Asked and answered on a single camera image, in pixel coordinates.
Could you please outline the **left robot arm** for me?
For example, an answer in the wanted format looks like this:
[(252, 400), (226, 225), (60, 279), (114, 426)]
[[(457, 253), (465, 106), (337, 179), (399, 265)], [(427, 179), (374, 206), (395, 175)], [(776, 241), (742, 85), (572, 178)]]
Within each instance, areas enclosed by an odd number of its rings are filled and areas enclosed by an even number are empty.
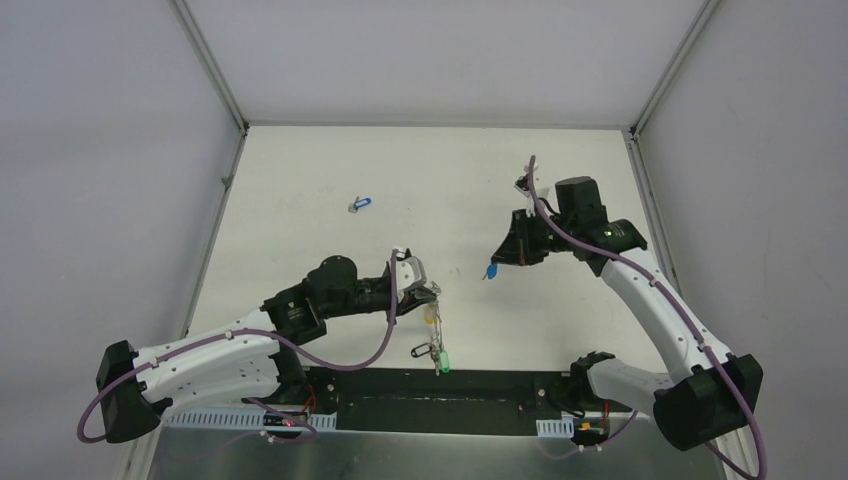
[(353, 260), (334, 255), (245, 316), (215, 330), (151, 347), (122, 340), (108, 346), (97, 395), (77, 426), (83, 443), (136, 440), (193, 408), (228, 401), (276, 399), (293, 404), (307, 387), (302, 359), (340, 371), (307, 352), (334, 318), (398, 317), (433, 304), (441, 291), (411, 251), (393, 251), (383, 273), (361, 277)]

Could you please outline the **green tag key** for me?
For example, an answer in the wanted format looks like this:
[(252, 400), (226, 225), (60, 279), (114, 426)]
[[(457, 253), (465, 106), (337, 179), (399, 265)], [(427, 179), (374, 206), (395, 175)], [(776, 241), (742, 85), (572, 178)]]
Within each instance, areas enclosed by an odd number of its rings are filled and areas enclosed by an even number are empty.
[(437, 355), (437, 368), (442, 374), (447, 374), (451, 370), (448, 352), (441, 350)]

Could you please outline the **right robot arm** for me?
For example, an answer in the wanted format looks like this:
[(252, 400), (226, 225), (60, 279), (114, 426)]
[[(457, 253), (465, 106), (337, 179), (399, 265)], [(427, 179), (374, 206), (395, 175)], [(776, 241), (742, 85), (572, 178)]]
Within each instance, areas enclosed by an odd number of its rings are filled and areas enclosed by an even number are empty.
[(587, 176), (557, 182), (555, 211), (531, 175), (515, 187), (528, 205), (512, 212), (492, 263), (529, 267), (552, 253), (573, 254), (624, 302), (665, 365), (653, 373), (611, 353), (586, 354), (570, 366), (566, 405), (590, 410), (615, 401), (649, 415), (681, 451), (749, 425), (761, 365), (750, 354), (734, 354), (696, 318), (668, 285), (638, 229), (626, 219), (609, 220), (597, 182)]

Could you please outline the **black tag key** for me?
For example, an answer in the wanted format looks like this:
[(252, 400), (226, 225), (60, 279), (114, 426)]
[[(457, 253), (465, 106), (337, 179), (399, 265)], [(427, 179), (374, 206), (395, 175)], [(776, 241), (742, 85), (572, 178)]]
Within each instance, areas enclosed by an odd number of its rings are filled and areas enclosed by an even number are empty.
[(410, 351), (410, 355), (412, 358), (421, 358), (424, 356), (429, 356), (433, 349), (432, 343), (422, 343), (413, 347)]

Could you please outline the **yellow tag key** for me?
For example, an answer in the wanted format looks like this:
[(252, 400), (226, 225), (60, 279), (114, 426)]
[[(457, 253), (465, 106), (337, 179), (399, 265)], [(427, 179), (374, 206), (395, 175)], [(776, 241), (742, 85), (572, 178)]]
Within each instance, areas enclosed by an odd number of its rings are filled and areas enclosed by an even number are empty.
[(424, 319), (428, 325), (436, 327), (440, 324), (441, 318), (437, 305), (428, 305), (424, 312)]

